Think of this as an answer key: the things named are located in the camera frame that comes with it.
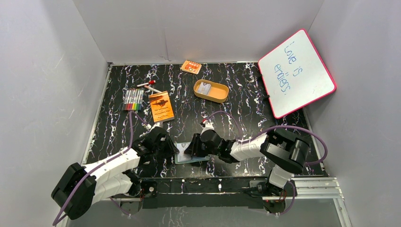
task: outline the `white wall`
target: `white wall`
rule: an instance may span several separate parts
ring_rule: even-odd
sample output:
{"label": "white wall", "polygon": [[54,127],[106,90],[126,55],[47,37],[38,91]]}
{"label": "white wall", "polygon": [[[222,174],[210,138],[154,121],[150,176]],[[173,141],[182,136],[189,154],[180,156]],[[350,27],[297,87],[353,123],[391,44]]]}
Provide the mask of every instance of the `white wall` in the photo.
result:
{"label": "white wall", "polygon": [[108,62],[257,61],[323,0],[74,0]]}
{"label": "white wall", "polygon": [[107,63],[71,0],[0,2],[0,226],[51,226],[82,159]]}
{"label": "white wall", "polygon": [[325,1],[309,34],[337,91],[309,106],[355,227],[400,226],[401,1]]}

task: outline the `white board with red frame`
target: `white board with red frame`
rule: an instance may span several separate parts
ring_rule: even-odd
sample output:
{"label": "white board with red frame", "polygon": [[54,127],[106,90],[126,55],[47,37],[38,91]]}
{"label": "white board with red frame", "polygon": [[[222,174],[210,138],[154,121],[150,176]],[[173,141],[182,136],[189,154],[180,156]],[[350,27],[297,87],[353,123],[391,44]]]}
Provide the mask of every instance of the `white board with red frame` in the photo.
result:
{"label": "white board with red frame", "polygon": [[308,33],[301,29],[258,62],[275,118],[336,89]]}

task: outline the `white marker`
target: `white marker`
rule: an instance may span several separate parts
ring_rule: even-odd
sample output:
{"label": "white marker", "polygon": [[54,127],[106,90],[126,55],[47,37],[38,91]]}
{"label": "white marker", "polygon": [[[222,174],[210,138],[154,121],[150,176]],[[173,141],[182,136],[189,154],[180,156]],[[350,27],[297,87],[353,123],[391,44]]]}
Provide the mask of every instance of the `white marker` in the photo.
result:
{"label": "white marker", "polygon": [[154,84],[154,83],[156,83],[156,81],[155,80],[151,80],[151,81],[149,81],[149,83],[139,84],[139,85],[137,85],[137,87],[141,87],[141,86],[149,85],[149,84]]}
{"label": "white marker", "polygon": [[149,89],[149,90],[151,90],[151,91],[154,91],[154,92],[156,92],[156,93],[162,93],[161,91],[159,91],[159,90],[156,90],[156,89],[154,89],[154,88],[152,88],[152,87],[149,87],[149,86],[144,86],[144,87],[146,87],[147,89]]}

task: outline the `plastic container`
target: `plastic container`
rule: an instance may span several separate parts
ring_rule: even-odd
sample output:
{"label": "plastic container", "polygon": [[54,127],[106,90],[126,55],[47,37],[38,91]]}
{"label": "plastic container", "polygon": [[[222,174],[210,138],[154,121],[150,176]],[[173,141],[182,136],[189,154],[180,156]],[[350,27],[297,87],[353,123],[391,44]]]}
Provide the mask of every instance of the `plastic container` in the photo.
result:
{"label": "plastic container", "polygon": [[[200,94],[197,92],[202,82],[211,84],[208,95]],[[195,85],[193,86],[193,92],[199,98],[204,98],[216,103],[223,103],[228,98],[228,87],[226,85],[218,84],[205,79],[200,79],[195,83]]]}

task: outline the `black marble table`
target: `black marble table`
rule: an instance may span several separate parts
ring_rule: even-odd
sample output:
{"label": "black marble table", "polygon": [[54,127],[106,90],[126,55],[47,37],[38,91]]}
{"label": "black marble table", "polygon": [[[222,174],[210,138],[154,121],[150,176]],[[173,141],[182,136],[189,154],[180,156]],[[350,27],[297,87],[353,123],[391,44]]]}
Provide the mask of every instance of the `black marble table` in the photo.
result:
{"label": "black marble table", "polygon": [[[256,63],[213,63],[203,64],[198,75],[183,72],[179,64],[173,65],[125,65],[112,66],[105,96],[97,120],[95,133],[89,148],[87,163],[93,163],[115,154],[129,143],[130,129],[128,112],[122,110],[122,102],[128,88],[137,84],[156,80],[153,87],[168,91],[173,105],[175,120],[165,122],[164,128],[170,133],[174,142],[189,142],[196,132],[201,132],[201,120],[217,110],[224,110],[233,115],[239,122],[246,137],[256,135],[272,125],[296,125],[307,128],[302,110],[296,111],[282,119],[275,119],[269,103],[263,101],[265,91],[258,82],[260,71]],[[199,79],[207,79],[229,87],[229,98],[222,104],[214,103],[193,93],[193,85]],[[152,113],[148,102],[151,91],[146,89],[144,108],[138,114],[153,124]],[[225,139],[234,139],[238,134],[233,120],[226,115],[212,117],[216,132]],[[134,139],[144,135],[147,130],[140,121],[133,119]],[[305,136],[306,133],[294,131]],[[311,146],[307,161],[318,157],[314,146]],[[212,156],[209,161],[179,164],[173,158],[152,161],[149,165],[140,166],[135,172],[141,178],[205,178],[205,177],[250,177],[267,176],[274,163],[265,157],[250,158],[240,163],[227,164],[218,157]],[[301,175],[326,175],[320,165],[306,167]]]}

